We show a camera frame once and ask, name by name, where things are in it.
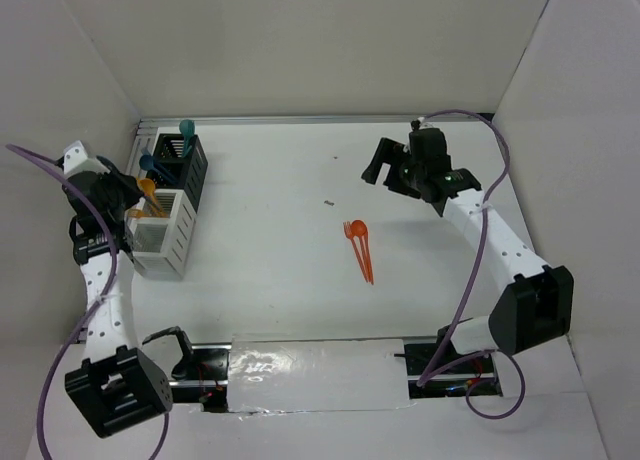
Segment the yellow spoon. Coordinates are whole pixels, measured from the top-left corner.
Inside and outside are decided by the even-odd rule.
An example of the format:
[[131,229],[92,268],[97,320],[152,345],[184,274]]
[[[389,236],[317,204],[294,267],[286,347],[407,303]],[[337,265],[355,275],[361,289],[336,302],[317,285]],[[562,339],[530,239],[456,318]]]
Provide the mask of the yellow spoon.
[[149,206],[149,209],[153,216],[166,218],[168,214],[163,207],[158,203],[155,195],[156,185],[153,180],[149,178],[138,178],[137,185],[143,193],[143,197]]

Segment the teal spoon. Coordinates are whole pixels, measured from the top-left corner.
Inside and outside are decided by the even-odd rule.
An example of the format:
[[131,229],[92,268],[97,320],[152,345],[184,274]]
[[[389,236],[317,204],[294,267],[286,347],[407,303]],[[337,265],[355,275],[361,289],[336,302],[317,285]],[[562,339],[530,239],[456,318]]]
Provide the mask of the teal spoon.
[[179,124],[179,132],[183,137],[182,157],[186,158],[191,150],[191,139],[195,136],[195,122],[183,119]]

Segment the yellow fork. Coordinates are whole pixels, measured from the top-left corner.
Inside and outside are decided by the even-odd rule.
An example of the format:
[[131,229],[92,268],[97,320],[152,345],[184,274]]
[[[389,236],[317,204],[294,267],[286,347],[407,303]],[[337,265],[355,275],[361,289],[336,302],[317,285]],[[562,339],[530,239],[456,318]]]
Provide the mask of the yellow fork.
[[151,217],[151,214],[146,213],[145,211],[140,209],[129,209],[127,211],[127,216],[129,218],[139,219],[139,218],[149,218]]

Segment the blue fork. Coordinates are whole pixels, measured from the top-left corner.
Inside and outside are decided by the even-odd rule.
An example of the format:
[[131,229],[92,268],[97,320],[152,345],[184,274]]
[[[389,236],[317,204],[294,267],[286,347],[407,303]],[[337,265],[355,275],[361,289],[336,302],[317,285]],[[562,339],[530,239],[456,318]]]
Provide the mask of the blue fork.
[[160,163],[153,163],[149,169],[165,185],[177,185],[178,179]]

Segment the blue spoon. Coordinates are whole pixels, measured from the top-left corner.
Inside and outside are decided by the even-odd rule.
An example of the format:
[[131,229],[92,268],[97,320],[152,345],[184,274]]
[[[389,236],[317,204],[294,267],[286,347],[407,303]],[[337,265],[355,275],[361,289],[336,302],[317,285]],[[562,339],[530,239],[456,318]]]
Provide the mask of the blue spoon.
[[139,159],[140,168],[146,171],[149,171],[153,163],[159,162],[150,154],[143,154]]

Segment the orange spoon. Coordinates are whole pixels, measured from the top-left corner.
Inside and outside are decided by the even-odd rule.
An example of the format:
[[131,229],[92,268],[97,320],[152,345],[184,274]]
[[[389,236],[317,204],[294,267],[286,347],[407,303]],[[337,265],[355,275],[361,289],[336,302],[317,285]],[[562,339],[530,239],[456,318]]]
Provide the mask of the orange spoon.
[[366,276],[366,279],[368,281],[367,269],[366,269],[366,266],[365,266],[363,248],[362,248],[363,247],[363,241],[361,239],[361,236],[365,232],[368,232],[368,228],[367,228],[366,224],[362,220],[354,220],[350,224],[350,228],[351,228],[352,237],[358,241],[358,244],[359,244],[359,247],[358,247],[359,258],[362,261],[362,265],[364,266],[365,276]]

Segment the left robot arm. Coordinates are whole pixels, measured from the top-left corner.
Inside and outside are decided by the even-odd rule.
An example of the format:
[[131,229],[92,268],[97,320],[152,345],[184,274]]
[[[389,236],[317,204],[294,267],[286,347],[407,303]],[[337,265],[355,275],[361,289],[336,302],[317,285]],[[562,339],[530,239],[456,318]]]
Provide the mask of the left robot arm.
[[63,177],[89,316],[84,357],[64,386],[94,433],[107,438],[172,409],[170,381],[135,331],[133,277],[183,277],[196,212],[183,190],[158,186],[149,194],[142,180],[102,160],[67,159]]

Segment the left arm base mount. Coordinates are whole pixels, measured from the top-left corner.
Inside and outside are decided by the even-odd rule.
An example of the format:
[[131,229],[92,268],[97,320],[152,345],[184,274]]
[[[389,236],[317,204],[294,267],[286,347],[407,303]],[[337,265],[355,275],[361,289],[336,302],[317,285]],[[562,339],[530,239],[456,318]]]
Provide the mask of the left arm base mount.
[[230,343],[195,344],[192,362],[179,379],[172,376],[172,370],[182,358],[176,342],[165,339],[144,346],[142,351],[166,374],[174,404],[196,407],[208,413],[228,412]]

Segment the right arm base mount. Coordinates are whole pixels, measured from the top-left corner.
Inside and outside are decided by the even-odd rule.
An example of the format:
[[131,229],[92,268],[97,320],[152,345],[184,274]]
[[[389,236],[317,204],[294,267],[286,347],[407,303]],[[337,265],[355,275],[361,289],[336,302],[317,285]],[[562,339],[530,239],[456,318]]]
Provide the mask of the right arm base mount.
[[462,398],[471,387],[472,396],[501,394],[494,362],[490,356],[465,361],[436,374],[424,386],[417,385],[427,364],[437,350],[434,339],[405,341],[393,357],[406,369],[408,394],[411,400]]

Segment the orange fork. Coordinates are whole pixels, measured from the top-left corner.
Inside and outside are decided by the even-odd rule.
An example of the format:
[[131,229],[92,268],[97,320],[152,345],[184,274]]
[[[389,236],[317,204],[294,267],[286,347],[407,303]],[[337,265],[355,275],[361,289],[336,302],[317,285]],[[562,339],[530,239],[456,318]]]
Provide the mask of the orange fork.
[[364,280],[365,280],[367,283],[369,283],[369,282],[367,281],[367,279],[366,279],[366,276],[365,276],[364,266],[362,265],[362,261],[361,261],[361,260],[360,260],[360,258],[359,258],[359,250],[358,250],[359,244],[358,244],[358,241],[352,237],[350,224],[351,224],[353,221],[351,221],[351,222],[344,222],[344,223],[343,223],[343,230],[344,230],[344,234],[345,234],[345,237],[346,237],[346,238],[350,241],[350,243],[351,243],[351,246],[352,246],[353,251],[354,251],[354,254],[355,254],[355,258],[356,258],[356,260],[357,260],[357,262],[358,262],[358,265],[359,265],[359,267],[360,267],[360,270],[361,270],[361,273],[362,273],[362,275],[363,275]]

